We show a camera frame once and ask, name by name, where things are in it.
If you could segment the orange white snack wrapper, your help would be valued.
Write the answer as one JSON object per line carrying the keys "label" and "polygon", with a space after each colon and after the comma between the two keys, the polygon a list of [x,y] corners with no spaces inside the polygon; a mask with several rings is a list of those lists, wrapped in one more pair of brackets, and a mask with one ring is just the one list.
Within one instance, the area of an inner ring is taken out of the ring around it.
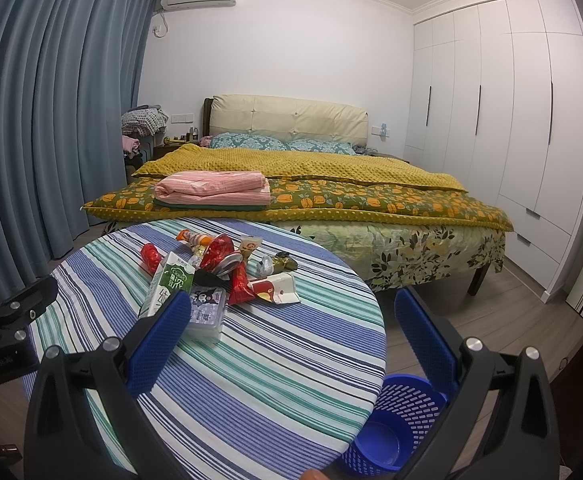
{"label": "orange white snack wrapper", "polygon": [[184,229],[176,236],[176,240],[188,245],[192,249],[197,247],[207,248],[213,241],[214,237],[205,233],[196,233],[188,229]]}

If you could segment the crushed red soda can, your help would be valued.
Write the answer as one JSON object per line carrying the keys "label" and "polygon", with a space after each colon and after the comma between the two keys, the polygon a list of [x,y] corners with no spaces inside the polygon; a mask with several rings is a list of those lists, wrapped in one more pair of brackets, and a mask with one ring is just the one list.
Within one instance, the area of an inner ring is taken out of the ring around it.
{"label": "crushed red soda can", "polygon": [[232,238],[221,234],[214,237],[207,247],[200,261],[200,270],[221,278],[231,274],[242,262],[243,256],[235,249]]}

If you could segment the red white paper box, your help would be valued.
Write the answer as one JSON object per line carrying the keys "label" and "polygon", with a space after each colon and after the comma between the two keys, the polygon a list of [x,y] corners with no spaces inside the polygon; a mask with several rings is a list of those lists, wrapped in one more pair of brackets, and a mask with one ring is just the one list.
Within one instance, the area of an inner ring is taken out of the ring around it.
{"label": "red white paper box", "polygon": [[270,304],[298,304],[300,297],[297,292],[295,279],[290,273],[278,273],[251,281],[249,287],[254,295]]}

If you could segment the green gold wrapper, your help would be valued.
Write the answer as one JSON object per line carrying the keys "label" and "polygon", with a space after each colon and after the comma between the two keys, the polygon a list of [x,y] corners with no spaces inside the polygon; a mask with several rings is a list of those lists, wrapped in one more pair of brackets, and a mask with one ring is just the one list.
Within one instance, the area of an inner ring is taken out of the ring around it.
{"label": "green gold wrapper", "polygon": [[289,252],[277,252],[273,256],[263,256],[256,265],[257,275],[260,278],[266,278],[278,273],[293,272],[297,269],[298,263]]}

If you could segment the long red snack wrapper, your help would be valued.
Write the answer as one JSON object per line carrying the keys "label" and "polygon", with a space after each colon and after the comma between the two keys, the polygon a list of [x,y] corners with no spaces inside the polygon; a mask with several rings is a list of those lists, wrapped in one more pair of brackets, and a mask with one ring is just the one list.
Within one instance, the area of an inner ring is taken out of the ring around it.
{"label": "long red snack wrapper", "polygon": [[228,299],[230,306],[246,304],[254,298],[254,291],[249,286],[249,279],[244,261],[237,264],[231,274],[231,289]]}

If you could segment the blue plastic waste basket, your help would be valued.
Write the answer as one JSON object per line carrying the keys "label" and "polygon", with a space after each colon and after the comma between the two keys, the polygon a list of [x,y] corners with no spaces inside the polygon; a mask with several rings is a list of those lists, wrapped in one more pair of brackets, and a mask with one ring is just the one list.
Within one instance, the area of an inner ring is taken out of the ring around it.
{"label": "blue plastic waste basket", "polygon": [[395,474],[424,440],[447,401],[426,379],[387,376],[372,414],[337,464],[358,477]]}

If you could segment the bed with floral sheet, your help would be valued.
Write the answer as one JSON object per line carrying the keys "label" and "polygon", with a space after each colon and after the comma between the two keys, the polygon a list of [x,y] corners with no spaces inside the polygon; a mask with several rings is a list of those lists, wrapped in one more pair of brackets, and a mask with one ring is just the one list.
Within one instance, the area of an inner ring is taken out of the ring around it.
{"label": "bed with floral sheet", "polygon": [[[203,135],[193,144],[211,148],[208,133],[211,99],[205,103]],[[398,159],[352,145],[356,155]],[[157,160],[177,151],[171,148]],[[473,273],[478,289],[489,271],[500,271],[509,232],[470,226],[412,226],[351,221],[260,222],[313,240],[345,261],[375,292],[425,284],[464,271]]]}

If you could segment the striped blue green tablecloth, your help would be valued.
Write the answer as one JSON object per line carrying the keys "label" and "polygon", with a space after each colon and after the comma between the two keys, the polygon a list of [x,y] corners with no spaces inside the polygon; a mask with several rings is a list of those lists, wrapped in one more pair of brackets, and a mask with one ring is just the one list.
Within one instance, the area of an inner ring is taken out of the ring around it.
{"label": "striped blue green tablecloth", "polygon": [[302,236],[238,220],[160,220],[107,234],[54,271],[56,300],[30,327],[37,352],[74,353],[124,336],[150,287],[140,251],[183,252],[182,230],[232,240],[256,254],[288,252],[296,304],[230,307],[214,341],[182,340],[140,403],[195,479],[296,479],[349,448],[386,373],[383,313],[346,263]]}

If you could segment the pile of clothes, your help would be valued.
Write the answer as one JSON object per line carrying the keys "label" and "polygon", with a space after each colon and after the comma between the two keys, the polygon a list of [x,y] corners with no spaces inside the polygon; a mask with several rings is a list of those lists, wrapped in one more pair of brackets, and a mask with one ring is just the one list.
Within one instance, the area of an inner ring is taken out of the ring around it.
{"label": "pile of clothes", "polygon": [[167,128],[168,115],[158,104],[140,105],[121,116],[122,149],[131,158],[142,153],[154,153],[157,136]]}

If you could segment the folded pink blanket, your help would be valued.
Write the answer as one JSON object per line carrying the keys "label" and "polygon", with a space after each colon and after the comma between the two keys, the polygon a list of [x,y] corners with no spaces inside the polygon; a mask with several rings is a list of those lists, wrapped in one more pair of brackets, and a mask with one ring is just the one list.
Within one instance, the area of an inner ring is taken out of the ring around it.
{"label": "folded pink blanket", "polygon": [[194,209],[264,208],[271,203],[271,191],[260,171],[188,170],[160,180],[154,187],[154,199]]}

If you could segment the blue-grey curtain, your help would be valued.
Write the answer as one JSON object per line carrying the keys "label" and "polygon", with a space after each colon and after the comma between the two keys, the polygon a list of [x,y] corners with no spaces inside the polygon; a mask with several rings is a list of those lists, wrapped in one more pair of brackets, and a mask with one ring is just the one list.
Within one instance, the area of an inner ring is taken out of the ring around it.
{"label": "blue-grey curtain", "polygon": [[157,0],[0,0],[0,302],[90,226],[126,180],[121,117],[138,100]]}

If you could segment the mustard yellow blanket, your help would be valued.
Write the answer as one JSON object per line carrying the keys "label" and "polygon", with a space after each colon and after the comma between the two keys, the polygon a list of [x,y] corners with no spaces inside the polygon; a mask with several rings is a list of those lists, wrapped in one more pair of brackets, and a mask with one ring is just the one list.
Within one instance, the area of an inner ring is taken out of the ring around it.
{"label": "mustard yellow blanket", "polygon": [[[157,185],[179,172],[259,171],[269,182],[270,202],[256,205],[171,205]],[[470,196],[450,174],[432,174],[399,159],[248,148],[199,148],[188,144],[134,174],[125,188],[83,205],[103,220],[148,221],[183,217],[260,222],[351,221],[412,226],[470,226],[503,232],[513,225],[505,212]]]}

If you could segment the teal patterned pillow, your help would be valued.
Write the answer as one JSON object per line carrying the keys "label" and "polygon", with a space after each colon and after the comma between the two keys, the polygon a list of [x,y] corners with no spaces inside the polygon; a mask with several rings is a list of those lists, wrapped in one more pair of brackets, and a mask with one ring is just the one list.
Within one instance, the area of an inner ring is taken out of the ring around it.
{"label": "teal patterned pillow", "polygon": [[273,136],[259,134],[225,132],[214,136],[210,141],[211,148],[247,148],[256,151],[297,151],[308,153],[324,153],[338,155],[355,155],[357,152],[348,143],[320,140],[282,141]]}

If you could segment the white wardrobe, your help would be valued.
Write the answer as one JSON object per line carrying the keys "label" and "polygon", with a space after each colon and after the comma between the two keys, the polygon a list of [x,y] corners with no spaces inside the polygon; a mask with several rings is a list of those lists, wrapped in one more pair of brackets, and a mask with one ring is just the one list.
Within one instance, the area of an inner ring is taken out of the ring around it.
{"label": "white wardrobe", "polygon": [[577,0],[488,0],[417,20],[404,153],[502,209],[508,259],[554,296],[583,237]]}

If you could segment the beige padded headboard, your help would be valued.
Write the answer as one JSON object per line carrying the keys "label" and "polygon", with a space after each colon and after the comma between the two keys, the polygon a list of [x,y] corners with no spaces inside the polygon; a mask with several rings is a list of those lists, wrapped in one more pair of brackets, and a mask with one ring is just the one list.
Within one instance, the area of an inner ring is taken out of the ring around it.
{"label": "beige padded headboard", "polygon": [[247,133],[272,136],[288,142],[318,140],[365,145],[369,115],[363,108],[346,104],[220,94],[211,99],[208,133]]}

